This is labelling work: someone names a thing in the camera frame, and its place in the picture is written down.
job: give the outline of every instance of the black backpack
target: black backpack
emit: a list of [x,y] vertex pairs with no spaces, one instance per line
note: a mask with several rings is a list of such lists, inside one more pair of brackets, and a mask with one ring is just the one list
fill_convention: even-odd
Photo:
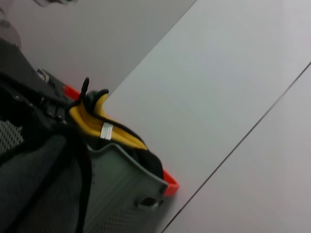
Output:
[[0,232],[82,232],[92,180],[69,100],[0,39]]

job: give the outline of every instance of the white label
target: white label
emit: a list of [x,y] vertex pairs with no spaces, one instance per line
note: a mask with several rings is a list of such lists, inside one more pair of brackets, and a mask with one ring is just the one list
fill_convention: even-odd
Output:
[[113,125],[104,123],[103,128],[102,128],[101,138],[110,140],[111,135],[112,135],[112,128],[113,128]]

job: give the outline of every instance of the white floor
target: white floor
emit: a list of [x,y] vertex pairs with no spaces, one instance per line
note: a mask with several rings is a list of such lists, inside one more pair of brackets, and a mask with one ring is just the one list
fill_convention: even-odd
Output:
[[[108,99],[107,112],[140,134],[180,182],[157,232],[311,61],[310,7],[198,0]],[[304,232],[311,164],[294,150],[298,141],[291,147],[300,137],[291,127],[306,125],[307,145],[311,124],[307,116],[292,120],[291,107],[298,108],[284,105],[269,115],[275,123],[258,125],[250,145],[240,145],[166,232]]]
[[309,233],[311,67],[165,233]]

